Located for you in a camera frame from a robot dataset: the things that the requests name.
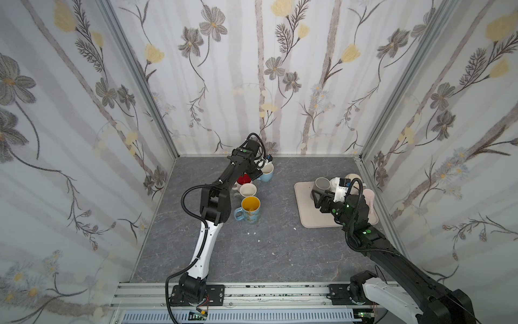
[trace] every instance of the gray countertop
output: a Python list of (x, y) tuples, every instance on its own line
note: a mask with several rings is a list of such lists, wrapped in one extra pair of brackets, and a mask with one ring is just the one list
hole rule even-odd
[[(374, 271), (372, 261), (347, 247), (340, 228), (304, 228), (295, 199), (296, 182), (359, 173), (353, 158), (274, 158), (273, 163), (270, 182), (254, 181), (259, 222), (231, 215), (223, 224), (208, 282), (349, 281), (358, 272)], [(131, 282), (163, 282), (190, 263), (200, 222), (184, 213), (180, 197), (191, 186), (217, 179), (227, 164), (220, 157), (179, 158)], [(185, 204), (198, 213), (199, 200), (200, 190), (193, 191)], [(232, 198), (232, 209), (239, 206), (240, 200)]]

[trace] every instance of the floral wallpaper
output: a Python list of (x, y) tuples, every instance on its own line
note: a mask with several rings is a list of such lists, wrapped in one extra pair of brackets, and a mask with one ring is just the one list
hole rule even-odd
[(360, 154), (440, 5), (111, 3), (182, 154), (228, 154), (250, 132), (269, 153)]
[(517, 10), (461, 1), (364, 158), (412, 261), (482, 322), (516, 322)]
[(173, 159), (93, 2), (0, 4), (0, 312), (108, 322)]

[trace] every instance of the blue mug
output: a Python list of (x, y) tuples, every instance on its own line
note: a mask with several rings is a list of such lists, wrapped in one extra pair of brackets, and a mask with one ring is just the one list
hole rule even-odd
[(248, 223), (256, 223), (259, 220), (261, 201), (255, 196), (246, 197), (241, 202), (241, 207), (234, 211), (236, 220), (245, 220)]
[(266, 164), (261, 168), (261, 172), (263, 174), (258, 179), (264, 182), (270, 181), (272, 176), (274, 176), (274, 165), (272, 163)]

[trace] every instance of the black mounting plate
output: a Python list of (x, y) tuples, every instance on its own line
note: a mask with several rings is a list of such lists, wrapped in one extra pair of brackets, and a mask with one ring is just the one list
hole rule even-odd
[[(349, 297), (349, 291), (347, 290), (349, 285), (329, 285), (329, 299), (331, 299), (331, 303), (334, 306), (343, 306), (343, 305), (358, 305), (354, 303)], [(372, 305), (372, 301), (367, 300), (362, 305)]]
[[(223, 306), (225, 285), (207, 285), (207, 294), (209, 295), (209, 307)], [(178, 285), (172, 288), (172, 295), (169, 300), (171, 306), (192, 306), (187, 300), (184, 300)]]

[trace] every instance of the mug handle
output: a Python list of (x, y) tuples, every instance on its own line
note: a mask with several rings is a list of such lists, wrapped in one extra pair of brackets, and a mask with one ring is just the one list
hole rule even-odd
[(243, 207), (236, 208), (236, 210), (234, 211), (234, 218), (236, 220), (242, 220), (244, 218)]

